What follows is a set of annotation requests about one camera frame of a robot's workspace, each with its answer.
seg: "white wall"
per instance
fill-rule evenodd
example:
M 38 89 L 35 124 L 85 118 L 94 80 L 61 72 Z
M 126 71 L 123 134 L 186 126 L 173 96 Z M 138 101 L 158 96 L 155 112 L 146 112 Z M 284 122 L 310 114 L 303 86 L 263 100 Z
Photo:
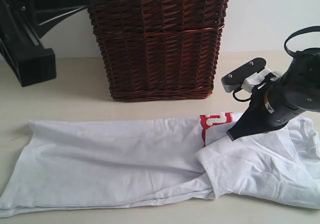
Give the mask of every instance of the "white wall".
M 320 25 L 320 0 L 230 0 L 223 30 L 222 52 L 282 50 L 298 29 Z M 58 58 L 97 57 L 89 15 L 82 11 L 51 30 L 42 40 Z M 297 37 L 290 47 L 320 46 L 320 33 Z

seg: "brown wicker basket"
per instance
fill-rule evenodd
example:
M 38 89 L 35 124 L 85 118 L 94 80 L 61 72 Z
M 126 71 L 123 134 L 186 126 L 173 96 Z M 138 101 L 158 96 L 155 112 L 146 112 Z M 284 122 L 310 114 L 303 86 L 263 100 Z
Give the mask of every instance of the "brown wicker basket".
M 120 101 L 212 94 L 228 0 L 103 0 L 89 9 Z

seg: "folded shirt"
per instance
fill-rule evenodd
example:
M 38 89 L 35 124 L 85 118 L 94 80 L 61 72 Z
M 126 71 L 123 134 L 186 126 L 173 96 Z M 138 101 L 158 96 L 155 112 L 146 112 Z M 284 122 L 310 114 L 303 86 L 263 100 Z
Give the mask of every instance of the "folded shirt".
M 320 209 L 320 148 L 310 119 L 231 141 L 241 113 L 157 120 L 31 121 L 0 197 L 0 217 L 159 206 L 236 193 Z

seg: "red print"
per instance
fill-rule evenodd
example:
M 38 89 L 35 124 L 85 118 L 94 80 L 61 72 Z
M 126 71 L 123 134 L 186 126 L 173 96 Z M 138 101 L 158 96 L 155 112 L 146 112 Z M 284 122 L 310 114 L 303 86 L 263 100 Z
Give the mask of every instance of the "red print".
M 201 115 L 201 126 L 202 126 L 202 139 L 206 140 L 206 130 L 212 126 L 218 126 L 232 122 L 231 112 L 212 114 L 212 115 Z

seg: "table surface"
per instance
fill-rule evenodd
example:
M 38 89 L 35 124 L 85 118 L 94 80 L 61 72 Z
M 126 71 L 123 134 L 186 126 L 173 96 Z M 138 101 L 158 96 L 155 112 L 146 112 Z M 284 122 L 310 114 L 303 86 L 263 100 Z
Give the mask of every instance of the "table surface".
M 3 193 L 23 147 L 32 132 L 30 119 L 59 121 L 135 120 L 194 116 L 214 112 L 243 112 L 240 103 L 225 93 L 220 78 L 255 57 L 267 67 L 285 72 L 291 58 L 282 51 L 222 53 L 215 77 L 214 94 L 204 100 L 122 103 L 109 94 L 101 58 L 58 59 L 58 78 L 20 87 L 13 72 L 0 63 L 0 195 Z M 316 130 L 320 114 L 306 113 Z M 319 223 L 320 211 L 281 205 L 235 194 L 218 200 L 187 200 L 157 207 L 73 210 L 29 213 L 4 218 L 1 224 L 163 224 L 163 223 Z

